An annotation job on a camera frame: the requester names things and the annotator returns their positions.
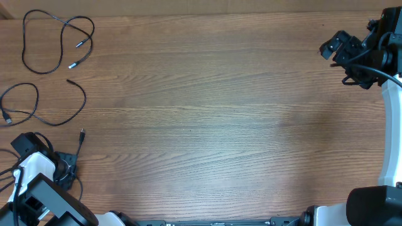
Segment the black cable silver plugs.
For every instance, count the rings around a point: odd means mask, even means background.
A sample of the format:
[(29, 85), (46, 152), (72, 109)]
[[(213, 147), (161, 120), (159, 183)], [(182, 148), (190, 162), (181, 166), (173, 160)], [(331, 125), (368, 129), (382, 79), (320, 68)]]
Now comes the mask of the black cable silver plugs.
[[(40, 71), (34, 70), (27, 64), (27, 62), (25, 60), (25, 53), (26, 53), (26, 19), (32, 13), (43, 13), (43, 14), (51, 17), (52, 19), (57, 20), (57, 21), (59, 21), (59, 22), (61, 22), (63, 24), (63, 26), (62, 26), (62, 28), (60, 30), (60, 57), (59, 57), (59, 60), (58, 60), (58, 62), (56, 64), (56, 66), (53, 69), (49, 70), (49, 71), (40, 72)], [(76, 19), (84, 19), (84, 20), (89, 21), (89, 23), (92, 25), (92, 29), (91, 29), (90, 33), (84, 31), (83, 29), (81, 29), (81, 28), (79, 28), (79, 27), (77, 27), (77, 26), (75, 26), (75, 25), (73, 25), (71, 23), (73, 20), (76, 20)], [(70, 64), (68, 66), (69, 69), (73, 69), (76, 66), (80, 65), (82, 62), (86, 61), (86, 59), (88, 59), (88, 57), (90, 56), (90, 54), (92, 53), (92, 51), (94, 49), (93, 36), (94, 36), (94, 33), (95, 33), (95, 23), (91, 18), (89, 18), (87, 16), (73, 16), (71, 18), (68, 18), (67, 20), (62, 20), (62, 19), (58, 18), (57, 16), (55, 16), (53, 14), (50, 14), (49, 12), (44, 11), (42, 9), (31, 9), (31, 10), (29, 10), (28, 12), (26, 12), (24, 14), (23, 19), (22, 19), (22, 23), (23, 23), (23, 25), (22, 25), (23, 49), (21, 50), (21, 61), (22, 61), (23, 65), (29, 71), (31, 71), (31, 72), (33, 72), (33, 73), (35, 73), (37, 75), (47, 75), (47, 74), (53, 73), (54, 71), (56, 71), (60, 67), (61, 62), (63, 60), (63, 55), (64, 55), (63, 34), (64, 34), (64, 31), (65, 31), (66, 27), (70, 27), (73, 30), (77, 30), (77, 31), (79, 31), (79, 32), (81, 32), (81, 33), (83, 33), (85, 35), (85, 38), (75, 46), (76, 48), (80, 48), (82, 45), (86, 44), (87, 42), (90, 43), (87, 53), (82, 58), (80, 58), (79, 60), (77, 60), (77, 61), (73, 62), (72, 64)]]

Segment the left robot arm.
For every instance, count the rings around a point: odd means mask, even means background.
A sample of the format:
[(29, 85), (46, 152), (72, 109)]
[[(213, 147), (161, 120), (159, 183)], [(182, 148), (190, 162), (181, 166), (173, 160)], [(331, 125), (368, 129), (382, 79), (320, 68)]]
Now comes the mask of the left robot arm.
[(38, 225), (48, 213), (47, 225), (137, 225), (123, 213), (96, 215), (70, 195), (70, 164), (54, 152), (50, 141), (43, 143), (38, 132), (20, 134), (11, 142), (20, 155), (8, 169), (14, 177), (14, 190), (1, 208), (1, 225)]

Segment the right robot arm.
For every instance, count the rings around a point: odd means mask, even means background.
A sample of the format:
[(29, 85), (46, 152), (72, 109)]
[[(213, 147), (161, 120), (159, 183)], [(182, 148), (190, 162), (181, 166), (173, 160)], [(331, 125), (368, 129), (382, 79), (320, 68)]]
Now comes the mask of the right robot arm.
[(340, 204), (312, 205), (282, 225), (401, 225), (401, 7), (384, 8), (360, 39), (344, 30), (319, 48), (342, 84), (379, 87), (384, 105), (384, 153), (376, 184), (354, 188)]

